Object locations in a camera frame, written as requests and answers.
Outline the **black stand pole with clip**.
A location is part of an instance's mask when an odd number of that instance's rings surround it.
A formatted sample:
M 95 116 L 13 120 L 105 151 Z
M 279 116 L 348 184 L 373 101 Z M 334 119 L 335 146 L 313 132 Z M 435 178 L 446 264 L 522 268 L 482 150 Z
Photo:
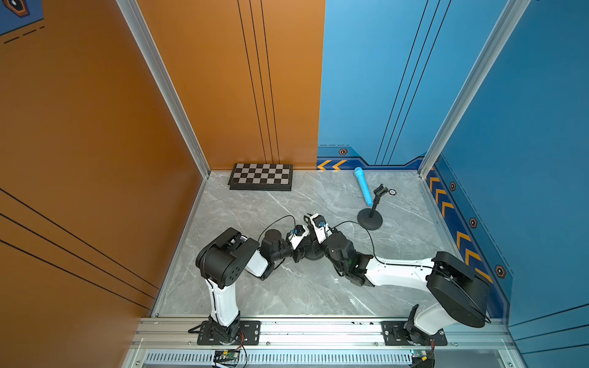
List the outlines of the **black stand pole with clip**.
M 374 214 L 377 212 L 377 206 L 380 203 L 380 200 L 383 196 L 385 196 L 386 194 L 389 193 L 389 189 L 384 185 L 384 184 L 380 184 L 379 187 L 377 187 L 374 190 L 374 200 L 373 200 L 373 205 L 371 208 L 371 212 L 369 214 L 370 218 L 374 217 Z

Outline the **black round stand base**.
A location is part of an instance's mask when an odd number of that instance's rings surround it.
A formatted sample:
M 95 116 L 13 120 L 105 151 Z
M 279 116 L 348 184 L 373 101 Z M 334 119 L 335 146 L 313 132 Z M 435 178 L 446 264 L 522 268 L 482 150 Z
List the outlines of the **black round stand base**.
M 357 222 L 363 228 L 369 231 L 374 231 L 383 225 L 383 217 L 375 209 L 362 209 L 357 214 Z

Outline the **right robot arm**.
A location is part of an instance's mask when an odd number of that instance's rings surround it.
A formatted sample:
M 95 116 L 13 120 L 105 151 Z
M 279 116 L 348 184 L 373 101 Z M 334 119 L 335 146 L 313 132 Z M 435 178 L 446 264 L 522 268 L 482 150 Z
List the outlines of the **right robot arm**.
M 427 291 L 433 299 L 412 307 L 403 325 L 412 345 L 429 345 L 453 324 L 483 328 L 490 322 L 490 283 L 454 255 L 439 251 L 432 259 L 390 260 L 358 252 L 342 232 L 319 232 L 320 249 L 337 273 L 363 287 L 398 286 Z

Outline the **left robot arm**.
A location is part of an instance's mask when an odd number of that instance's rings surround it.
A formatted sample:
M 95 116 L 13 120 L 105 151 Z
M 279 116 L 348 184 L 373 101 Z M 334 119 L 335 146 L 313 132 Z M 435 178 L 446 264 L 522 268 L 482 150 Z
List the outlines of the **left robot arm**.
M 228 228 L 198 255 L 196 267 L 210 293 L 211 311 L 201 333 L 221 344 L 232 344 L 242 338 L 236 282 L 243 272 L 267 279 L 287 258 L 303 249 L 309 231 L 302 225 L 283 236 L 267 230 L 259 241 Z

